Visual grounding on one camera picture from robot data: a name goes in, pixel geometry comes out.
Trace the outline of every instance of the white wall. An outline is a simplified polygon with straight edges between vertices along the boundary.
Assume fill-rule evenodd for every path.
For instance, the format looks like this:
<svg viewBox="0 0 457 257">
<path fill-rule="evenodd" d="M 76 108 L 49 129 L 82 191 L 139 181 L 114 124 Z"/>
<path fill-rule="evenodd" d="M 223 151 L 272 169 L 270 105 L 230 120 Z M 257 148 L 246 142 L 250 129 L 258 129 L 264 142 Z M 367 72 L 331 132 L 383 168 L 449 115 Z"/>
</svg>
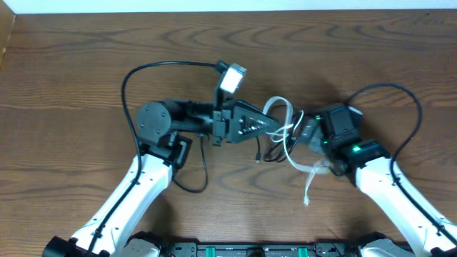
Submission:
<svg viewBox="0 0 457 257">
<path fill-rule="evenodd" d="M 4 0 L 16 14 L 457 9 L 457 0 Z"/>
</svg>

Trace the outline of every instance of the green led light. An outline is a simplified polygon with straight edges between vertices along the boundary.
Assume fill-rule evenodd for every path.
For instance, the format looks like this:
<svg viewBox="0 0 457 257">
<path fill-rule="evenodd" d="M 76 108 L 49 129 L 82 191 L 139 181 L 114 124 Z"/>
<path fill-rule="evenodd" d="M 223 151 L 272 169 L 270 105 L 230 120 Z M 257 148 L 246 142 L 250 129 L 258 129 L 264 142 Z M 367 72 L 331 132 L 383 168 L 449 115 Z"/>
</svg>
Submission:
<svg viewBox="0 0 457 257">
<path fill-rule="evenodd" d="M 358 146 L 354 146 L 354 147 L 352 148 L 352 151 L 353 151 L 353 152 L 357 152 L 357 151 L 360 151 L 360 150 L 362 150 L 362 148 L 360 148 L 360 147 L 358 147 Z"/>
</svg>

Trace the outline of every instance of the wooden table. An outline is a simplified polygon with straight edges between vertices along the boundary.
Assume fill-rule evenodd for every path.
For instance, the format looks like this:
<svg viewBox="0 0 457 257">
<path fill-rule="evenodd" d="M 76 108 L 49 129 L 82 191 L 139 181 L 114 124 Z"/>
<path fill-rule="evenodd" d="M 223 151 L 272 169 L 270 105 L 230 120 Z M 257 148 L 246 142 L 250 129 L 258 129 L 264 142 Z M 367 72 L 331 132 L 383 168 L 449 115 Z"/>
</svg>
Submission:
<svg viewBox="0 0 457 257">
<path fill-rule="evenodd" d="M 18 16 L 0 73 L 0 255 L 37 256 L 99 209 L 135 154 L 120 99 L 125 74 L 163 60 L 248 69 L 237 96 L 261 107 L 275 95 L 312 109 L 356 89 L 395 82 L 424 108 L 401 168 L 457 221 L 457 11 L 297 11 L 206 14 Z M 212 101 L 218 75 L 198 67 L 142 71 L 130 81 L 133 113 L 164 98 Z M 391 151 L 416 122 L 400 91 L 357 98 L 364 131 Z M 303 205 L 306 176 L 288 163 L 255 164 L 255 141 L 205 146 L 209 187 L 170 185 L 137 231 L 200 241 L 313 241 L 380 231 L 404 240 L 347 179 L 319 176 Z M 198 141 L 178 179 L 200 186 Z M 293 157 L 312 163 L 299 149 Z"/>
</svg>

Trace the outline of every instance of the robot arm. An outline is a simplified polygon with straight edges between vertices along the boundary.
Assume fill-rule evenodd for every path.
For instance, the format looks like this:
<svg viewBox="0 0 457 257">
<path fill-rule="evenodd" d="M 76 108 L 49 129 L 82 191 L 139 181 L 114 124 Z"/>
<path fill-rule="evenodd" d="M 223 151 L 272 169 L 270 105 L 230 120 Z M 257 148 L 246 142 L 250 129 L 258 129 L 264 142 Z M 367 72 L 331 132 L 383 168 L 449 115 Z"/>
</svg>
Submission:
<svg viewBox="0 0 457 257">
<path fill-rule="evenodd" d="M 241 83 L 246 72 L 244 68 L 237 64 L 228 66 L 222 61 L 215 67 L 221 80 L 215 88 L 213 103 L 167 99 L 148 102 L 139 109 L 136 125 L 142 170 L 138 181 L 115 206 L 135 181 L 138 172 L 138 158 L 135 157 L 122 182 L 89 222 L 69 241 L 54 237 L 43 256 L 122 256 L 129 236 L 146 209 L 169 186 L 173 175 L 184 167 L 192 140 L 178 132 L 211 134 L 213 145 L 220 146 L 224 138 L 229 143 L 240 143 L 277 126 L 275 119 L 255 106 L 242 100 L 224 99 L 224 92 L 234 93 Z M 100 231 L 105 217 L 109 219 Z M 95 231 L 100 236 L 91 247 Z"/>
<path fill-rule="evenodd" d="M 89 248 L 94 231 L 99 227 L 101 220 L 111 210 L 121 194 L 134 179 L 138 167 L 137 161 L 138 159 L 135 157 L 122 182 L 99 211 L 95 213 L 86 225 L 71 236 L 74 240 L 77 240 L 76 246 L 82 249 Z M 93 249 L 94 253 L 106 251 L 111 256 L 118 256 L 115 253 L 122 252 L 127 239 L 129 239 L 129 236 L 134 231 L 136 224 L 140 221 L 146 209 L 169 186 L 171 177 L 173 176 L 172 166 L 167 166 L 164 164 L 163 159 L 150 154 L 143 155 L 141 162 L 144 167 L 139 181 L 106 223 L 101 237 L 97 239 Z"/>
<path fill-rule="evenodd" d="M 311 150 L 332 160 L 335 175 L 348 176 L 354 186 L 378 204 L 403 234 L 416 256 L 431 256 L 435 251 L 456 247 L 456 242 L 450 239 L 457 238 L 455 225 L 419 193 L 396 162 L 393 163 L 396 178 L 393 178 L 390 153 L 379 142 L 362 141 L 358 130 L 362 119 L 359 110 L 334 104 L 318 110 L 314 116 L 308 122 L 310 129 L 304 132 L 306 137 L 302 141 L 310 142 Z M 372 250 L 367 247 L 361 252 L 364 256 L 389 256 L 388 252 L 380 254 L 382 249 L 370 252 Z"/>
<path fill-rule="evenodd" d="M 389 171 L 389 158 L 380 157 L 365 163 L 363 168 L 357 168 L 356 185 L 368 197 L 378 204 L 393 224 L 408 241 L 416 256 L 430 256 L 432 249 L 442 251 L 456 247 L 443 234 L 437 233 L 433 224 L 405 197 L 403 192 L 393 182 Z M 435 220 L 457 237 L 457 227 L 437 211 L 422 194 L 403 175 L 400 168 L 394 164 L 397 177 L 401 178 L 402 186 L 414 199 L 431 214 Z M 372 249 L 362 249 L 365 256 L 370 256 Z"/>
</svg>

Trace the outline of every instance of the black cable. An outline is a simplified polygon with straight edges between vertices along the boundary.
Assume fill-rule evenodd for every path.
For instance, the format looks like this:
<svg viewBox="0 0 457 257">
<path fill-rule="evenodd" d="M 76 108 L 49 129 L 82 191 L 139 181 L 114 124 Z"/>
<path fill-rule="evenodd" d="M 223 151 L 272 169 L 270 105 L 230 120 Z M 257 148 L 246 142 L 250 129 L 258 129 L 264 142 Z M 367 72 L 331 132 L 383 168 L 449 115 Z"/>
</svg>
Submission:
<svg viewBox="0 0 457 257">
<path fill-rule="evenodd" d="M 174 177 L 172 178 L 173 182 L 182 190 L 189 192 L 189 193 L 201 193 L 205 191 L 206 187 L 208 186 L 208 168 L 206 167 L 206 159 L 205 159 L 205 153 L 203 150 L 203 137 L 200 138 L 200 149 L 201 149 L 201 160 L 203 161 L 203 170 L 205 171 L 205 184 L 201 189 L 192 189 L 192 188 L 187 188 L 183 185 L 181 185 Z"/>
<path fill-rule="evenodd" d="M 95 246 L 95 242 L 96 242 L 97 238 L 101 235 L 101 231 L 103 230 L 103 227 L 106 225 L 106 222 L 108 222 L 109 218 L 111 217 L 111 215 L 113 215 L 114 211 L 118 208 L 118 206 L 121 204 L 121 202 L 126 198 L 126 196 L 129 194 L 131 189 L 136 185 L 136 183 L 138 182 L 138 179 L 141 175 L 141 150 L 140 150 L 139 140 L 138 140 L 138 136 L 136 135 L 134 123 L 131 120 L 129 110 L 127 108 L 127 102 L 126 102 L 125 90 L 126 90 L 127 81 L 137 71 L 140 71 L 140 70 L 148 68 L 148 67 L 157 67 L 157 66 L 164 66 L 164 65 L 191 65 L 191 66 L 207 66 L 207 67 L 211 67 L 211 68 L 216 68 L 215 64 L 195 62 L 195 61 L 160 61 L 160 62 L 156 62 L 156 63 L 144 64 L 144 65 L 138 66 L 135 69 L 132 69 L 130 72 L 127 73 L 127 75 L 124 78 L 124 81 L 122 81 L 121 100 L 122 100 L 122 108 L 124 109 L 124 113 L 127 118 L 127 123 L 129 124 L 130 131 L 131 131 L 132 136 L 135 141 L 136 155 L 138 158 L 138 171 L 136 172 L 135 178 L 132 180 L 130 186 L 125 190 L 125 192 L 121 195 L 121 197 L 118 199 L 118 201 L 113 205 L 111 210 L 109 210 L 109 212 L 106 214 L 104 219 L 101 221 L 99 227 L 95 230 L 94 237 L 92 238 L 91 243 L 89 244 L 89 248 L 87 249 L 86 256 L 91 255 L 92 250 L 94 249 L 94 246 Z"/>
<path fill-rule="evenodd" d="M 256 163 L 260 163 L 262 153 L 261 153 L 261 149 L 260 149 L 260 140 L 258 139 L 258 136 L 256 136 L 256 140 L 257 140 Z"/>
<path fill-rule="evenodd" d="M 417 99 L 417 97 L 414 95 L 413 92 L 409 91 L 403 86 L 397 85 L 397 84 L 392 84 L 392 83 L 380 83 L 380 84 L 374 84 L 370 86 L 366 86 L 362 89 L 359 89 L 356 91 L 354 94 L 349 96 L 349 98 L 346 100 L 345 104 L 348 104 L 349 102 L 352 101 L 354 97 L 359 95 L 360 93 L 370 90 L 370 89 L 377 89 L 381 87 L 392 87 L 395 89 L 402 90 L 403 92 L 407 93 L 413 100 L 414 103 L 416 104 L 417 107 L 417 112 L 418 112 L 418 117 L 417 117 L 417 122 L 416 126 L 414 127 L 413 132 L 411 132 L 411 135 L 398 147 L 398 149 L 395 151 L 395 153 L 392 155 L 391 162 L 389 164 L 389 169 L 392 175 L 393 179 L 393 184 L 392 186 L 397 185 L 398 188 L 403 192 L 403 194 L 406 196 L 406 198 L 416 207 L 431 223 L 438 229 L 438 234 L 442 233 L 449 241 L 457 246 L 457 240 L 446 230 L 446 228 L 441 225 L 438 221 L 436 221 L 431 214 L 429 214 L 414 198 L 407 192 L 407 190 L 403 187 L 403 185 L 400 183 L 400 178 L 395 175 L 395 171 L 393 170 L 393 164 L 396 161 L 398 155 L 400 154 L 401 150 L 405 148 L 405 146 L 411 141 L 411 139 L 417 134 L 419 131 L 421 124 L 422 124 L 422 105 L 421 102 Z"/>
<path fill-rule="evenodd" d="M 289 135 L 288 137 L 286 138 L 286 148 L 287 148 L 287 154 L 288 155 L 291 155 L 292 151 L 296 148 L 297 146 L 297 143 L 298 143 L 298 137 L 299 135 L 301 135 L 301 133 L 303 132 L 303 123 L 304 121 L 302 121 L 302 125 L 300 126 L 300 129 L 298 130 L 298 134 L 297 136 L 293 136 L 293 128 L 297 125 L 298 123 L 298 114 L 294 114 L 292 116 L 292 119 L 295 121 L 293 122 L 293 126 L 290 128 L 291 131 L 289 131 Z M 263 161 L 265 162 L 277 162 L 277 163 L 281 163 L 283 161 L 285 161 L 287 159 L 287 156 L 286 155 L 286 152 L 283 148 L 281 148 L 281 150 L 276 154 L 276 157 L 274 158 L 271 158 L 271 154 L 273 153 L 273 151 L 278 148 L 279 146 L 282 146 L 283 145 L 283 142 L 278 142 L 276 143 L 273 147 L 271 147 L 264 155 L 263 157 Z"/>
</svg>

